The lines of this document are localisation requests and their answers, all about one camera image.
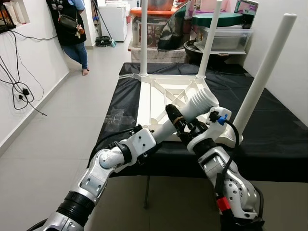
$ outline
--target gray floor tile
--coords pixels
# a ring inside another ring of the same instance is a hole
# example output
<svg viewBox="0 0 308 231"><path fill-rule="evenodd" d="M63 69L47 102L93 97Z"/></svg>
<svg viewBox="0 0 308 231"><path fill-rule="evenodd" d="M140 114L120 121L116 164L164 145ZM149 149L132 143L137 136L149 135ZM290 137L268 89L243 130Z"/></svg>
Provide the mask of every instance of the gray floor tile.
<svg viewBox="0 0 308 231"><path fill-rule="evenodd" d="M108 181L85 231L148 231L149 211L143 208L146 177L117 177Z"/></svg>
<svg viewBox="0 0 308 231"><path fill-rule="evenodd" d="M307 231L308 184L253 182L264 195L266 231Z"/></svg>
<svg viewBox="0 0 308 231"><path fill-rule="evenodd" d="M24 231L47 218L64 200L78 164L0 158L0 229Z"/></svg>
<svg viewBox="0 0 308 231"><path fill-rule="evenodd" d="M2 158L83 159L90 155L101 118L33 120Z"/></svg>
<svg viewBox="0 0 308 231"><path fill-rule="evenodd" d="M88 50L90 73L81 75L80 65L66 57L70 76L56 94L42 108L49 117L105 117L116 83L119 71L124 62L130 62L128 44L131 32L125 42L117 43L115 48L96 47Z"/></svg>
<svg viewBox="0 0 308 231"><path fill-rule="evenodd" d="M88 165L88 160L80 160L76 174L74 175L74 178L71 182L71 187L74 187L78 183L78 181L81 179L83 173L86 170L87 165Z"/></svg>
<svg viewBox="0 0 308 231"><path fill-rule="evenodd" d="M219 231L219 213L209 180L151 177L151 231Z"/></svg>

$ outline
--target table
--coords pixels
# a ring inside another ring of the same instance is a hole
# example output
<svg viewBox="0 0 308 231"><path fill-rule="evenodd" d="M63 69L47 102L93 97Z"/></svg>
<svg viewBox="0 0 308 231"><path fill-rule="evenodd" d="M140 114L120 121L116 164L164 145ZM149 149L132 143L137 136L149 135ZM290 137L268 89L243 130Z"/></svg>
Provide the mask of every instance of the table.
<svg viewBox="0 0 308 231"><path fill-rule="evenodd" d="M193 64L148 64L150 74L195 75ZM139 73L139 63L125 63L120 75ZM239 65L217 65L207 70L206 83L219 104L235 118L253 78ZM111 100L99 140L113 132L136 125L141 83L135 78L120 78ZM295 115L267 89L243 132L244 141L235 158L241 175L247 180L307 182L308 130ZM128 134L107 139L99 148ZM228 153L232 149L225 147ZM125 168L112 176L145 175L205 178L194 154L179 142L163 142L144 165Z"/></svg>

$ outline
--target blue jeans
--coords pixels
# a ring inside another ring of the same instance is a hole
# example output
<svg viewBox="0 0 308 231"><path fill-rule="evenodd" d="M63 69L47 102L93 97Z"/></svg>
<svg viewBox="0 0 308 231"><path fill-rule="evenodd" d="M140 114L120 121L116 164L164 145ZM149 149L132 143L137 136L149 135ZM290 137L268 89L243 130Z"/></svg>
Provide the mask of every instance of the blue jeans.
<svg viewBox="0 0 308 231"><path fill-rule="evenodd" d="M83 42L76 45L62 46L62 49L71 59L80 63L82 69L88 68L88 55Z"/></svg>

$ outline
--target green lid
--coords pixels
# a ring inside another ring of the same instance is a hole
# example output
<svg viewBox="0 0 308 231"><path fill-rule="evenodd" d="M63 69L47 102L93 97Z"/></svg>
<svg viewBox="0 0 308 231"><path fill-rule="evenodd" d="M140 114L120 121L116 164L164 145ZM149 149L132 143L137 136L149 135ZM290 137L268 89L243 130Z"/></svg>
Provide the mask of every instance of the green lid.
<svg viewBox="0 0 308 231"><path fill-rule="evenodd" d="M210 27L214 13L202 13L193 16L192 24L197 26ZM240 13L220 13L217 26L233 26L242 24L242 14Z"/></svg>

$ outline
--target black vest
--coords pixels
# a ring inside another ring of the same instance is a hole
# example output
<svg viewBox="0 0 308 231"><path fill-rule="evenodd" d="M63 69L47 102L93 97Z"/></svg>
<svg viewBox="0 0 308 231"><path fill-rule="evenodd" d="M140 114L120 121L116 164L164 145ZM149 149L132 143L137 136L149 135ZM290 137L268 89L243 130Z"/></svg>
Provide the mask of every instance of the black vest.
<svg viewBox="0 0 308 231"><path fill-rule="evenodd" d="M77 12L75 6L69 4L67 0L46 0L46 2L50 9L54 27L56 28L58 39L61 45L63 46L76 45L84 42L87 39L86 33L84 33L83 35L80 36L80 38L78 38L77 36L75 36L77 30L70 30L60 25L58 22L59 13L57 7L58 5L62 5L63 9L60 11L60 14L65 14L75 19L77 16L78 23L81 24L82 28L84 28L82 18L80 14Z"/></svg>

